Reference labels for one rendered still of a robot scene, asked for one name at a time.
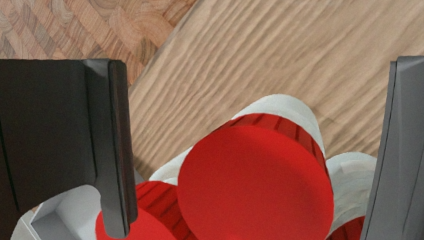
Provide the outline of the white bottle with red cap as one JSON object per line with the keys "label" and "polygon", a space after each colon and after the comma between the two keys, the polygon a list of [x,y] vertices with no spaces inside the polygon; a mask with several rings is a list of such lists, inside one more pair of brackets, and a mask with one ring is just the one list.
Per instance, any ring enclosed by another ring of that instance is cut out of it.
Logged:
{"label": "white bottle with red cap", "polygon": [[136,186],[139,217],[130,225],[127,238],[108,237],[100,211],[94,224],[95,240],[197,240],[181,215],[176,196],[178,169],[191,148]]}
{"label": "white bottle with red cap", "polygon": [[197,240],[326,240],[335,205],[325,160],[311,109],[289,95],[263,97],[186,154],[181,215]]}
{"label": "white bottle with red cap", "polygon": [[326,240],[360,240],[377,159],[359,152],[326,161],[334,192],[334,220]]}

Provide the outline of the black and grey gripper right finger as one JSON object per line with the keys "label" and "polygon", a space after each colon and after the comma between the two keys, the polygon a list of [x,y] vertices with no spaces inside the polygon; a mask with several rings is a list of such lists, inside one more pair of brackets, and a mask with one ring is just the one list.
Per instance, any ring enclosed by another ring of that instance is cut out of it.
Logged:
{"label": "black and grey gripper right finger", "polygon": [[379,151],[360,240],[424,240],[424,55],[390,61]]}

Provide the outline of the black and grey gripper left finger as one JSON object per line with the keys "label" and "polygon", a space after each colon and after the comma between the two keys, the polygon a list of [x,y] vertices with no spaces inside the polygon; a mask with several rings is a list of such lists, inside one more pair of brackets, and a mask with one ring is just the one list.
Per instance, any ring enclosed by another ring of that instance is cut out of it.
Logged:
{"label": "black and grey gripper left finger", "polygon": [[100,193],[106,234],[127,238],[139,212],[126,63],[0,59],[0,240],[83,185]]}

